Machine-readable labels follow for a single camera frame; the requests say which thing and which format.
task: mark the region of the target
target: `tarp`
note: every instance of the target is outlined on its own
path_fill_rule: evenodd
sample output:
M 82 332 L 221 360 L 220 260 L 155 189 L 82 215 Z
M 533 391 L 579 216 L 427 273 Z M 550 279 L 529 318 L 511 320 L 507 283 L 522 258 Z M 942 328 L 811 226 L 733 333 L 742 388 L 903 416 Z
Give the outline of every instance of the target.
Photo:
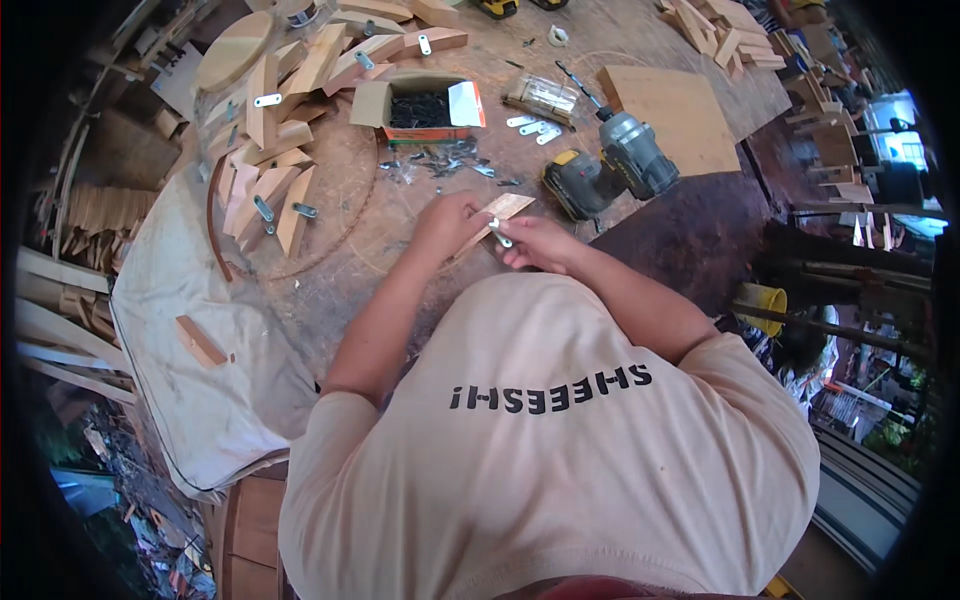
M 205 201 L 196 163 L 170 179 L 124 260 L 110 308 L 174 483 L 219 504 L 216 491 L 287 458 L 317 393 L 255 279 L 224 279 L 206 235 Z M 242 263 L 239 254 L 234 260 Z M 207 369 L 187 351 L 180 315 L 225 364 Z

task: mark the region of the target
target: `yellow container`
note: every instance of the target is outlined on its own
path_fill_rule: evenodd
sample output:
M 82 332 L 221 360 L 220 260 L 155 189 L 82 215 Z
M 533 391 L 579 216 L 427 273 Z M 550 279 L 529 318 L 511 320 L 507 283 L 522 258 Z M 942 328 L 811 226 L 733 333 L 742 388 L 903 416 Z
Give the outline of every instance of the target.
M 741 283 L 736 291 L 736 301 L 741 304 L 756 306 L 766 310 L 772 310 L 778 313 L 786 312 L 786 292 L 781 288 L 767 287 L 755 283 Z M 780 333 L 783 323 L 770 321 L 768 319 L 758 319 L 757 317 L 748 317 L 746 315 L 737 315 L 737 318 L 743 319 L 747 323 L 758 328 L 770 337 Z

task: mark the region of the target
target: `cardboard box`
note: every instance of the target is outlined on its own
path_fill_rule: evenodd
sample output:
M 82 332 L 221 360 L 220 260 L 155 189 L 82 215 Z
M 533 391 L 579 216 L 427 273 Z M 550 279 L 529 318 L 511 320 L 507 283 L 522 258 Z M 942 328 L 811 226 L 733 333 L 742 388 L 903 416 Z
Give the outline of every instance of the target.
M 390 127 L 394 97 L 419 92 L 449 91 L 453 127 L 398 129 Z M 470 135 L 471 127 L 487 127 L 476 84 L 447 71 L 399 69 L 388 82 L 357 86 L 350 112 L 352 125 L 382 128 L 391 144 L 436 144 L 456 142 Z

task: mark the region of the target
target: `wooden table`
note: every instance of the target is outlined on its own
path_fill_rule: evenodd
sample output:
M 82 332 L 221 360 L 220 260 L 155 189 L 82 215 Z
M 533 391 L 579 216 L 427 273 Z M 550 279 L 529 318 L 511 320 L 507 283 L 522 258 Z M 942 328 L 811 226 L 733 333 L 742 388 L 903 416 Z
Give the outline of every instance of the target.
M 673 68 L 703 73 L 713 86 L 717 100 L 739 141 L 790 107 L 786 92 L 771 71 L 748 69 L 746 77 L 733 83 L 710 57 L 700 55 L 678 32 L 657 19 L 653 3 L 636 0 L 572 2 L 558 12 L 545 12 L 530 3 L 521 3 L 517 15 L 494 21 L 468 3 L 459 5 L 460 29 L 469 33 L 464 48 L 438 52 L 428 59 L 410 59 L 401 66 L 455 71 L 476 81 L 487 113 L 485 129 L 476 129 L 477 155 L 488 158 L 496 177 L 488 179 L 472 169 L 463 169 L 444 179 L 415 167 L 399 173 L 383 170 L 378 164 L 400 160 L 420 148 L 387 148 L 382 132 L 348 124 L 351 93 L 333 100 L 334 110 L 313 122 L 316 141 L 306 147 L 323 168 L 322 181 L 311 204 L 320 216 L 307 227 L 296 260 L 283 257 L 276 240 L 266 240 L 247 256 L 222 237 L 225 257 L 251 270 L 276 310 L 286 333 L 306 360 L 322 377 L 343 336 L 344 327 L 369 299 L 380 279 L 405 248 L 420 210 L 436 194 L 463 189 L 475 190 L 486 203 L 503 192 L 538 198 L 522 214 L 545 214 L 565 224 L 584 241 L 597 232 L 593 224 L 574 226 L 556 200 L 540 182 L 540 171 L 548 160 L 563 150 L 576 147 L 596 153 L 599 121 L 586 98 L 578 108 L 576 132 L 564 130 L 557 139 L 538 146 L 534 136 L 520 136 L 506 126 L 506 119 L 521 114 L 499 102 L 500 90 L 520 70 L 557 82 L 568 83 L 554 64 L 561 60 L 578 74 L 603 101 L 594 75 L 608 64 Z M 550 25 L 566 29 L 569 45 L 555 48 L 546 41 Z M 524 48 L 523 40 L 536 38 Z M 276 40 L 270 47 L 278 47 Z M 231 91 L 203 99 L 201 114 Z M 202 132 L 208 139 L 210 132 Z M 522 184 L 497 187 L 498 180 L 516 178 Z M 641 207 L 624 194 L 602 215 L 610 228 Z M 223 216 L 215 219 L 222 222 Z M 414 331 L 410 354 L 418 352 L 429 339 L 440 317 L 453 300 L 471 283 L 503 270 L 489 252 L 490 239 L 459 264 L 446 267 L 430 284 Z

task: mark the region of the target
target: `man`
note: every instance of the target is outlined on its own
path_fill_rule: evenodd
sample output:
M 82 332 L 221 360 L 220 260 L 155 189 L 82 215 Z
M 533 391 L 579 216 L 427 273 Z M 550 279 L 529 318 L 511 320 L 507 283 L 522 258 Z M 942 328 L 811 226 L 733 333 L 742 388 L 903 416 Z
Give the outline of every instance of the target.
M 743 342 L 535 217 L 396 385 L 424 288 L 490 220 L 435 198 L 293 444 L 279 546 L 312 598 L 757 594 L 809 522 L 817 442 Z
M 827 22 L 824 0 L 736 0 L 768 34 L 777 29 L 798 30 L 804 25 Z

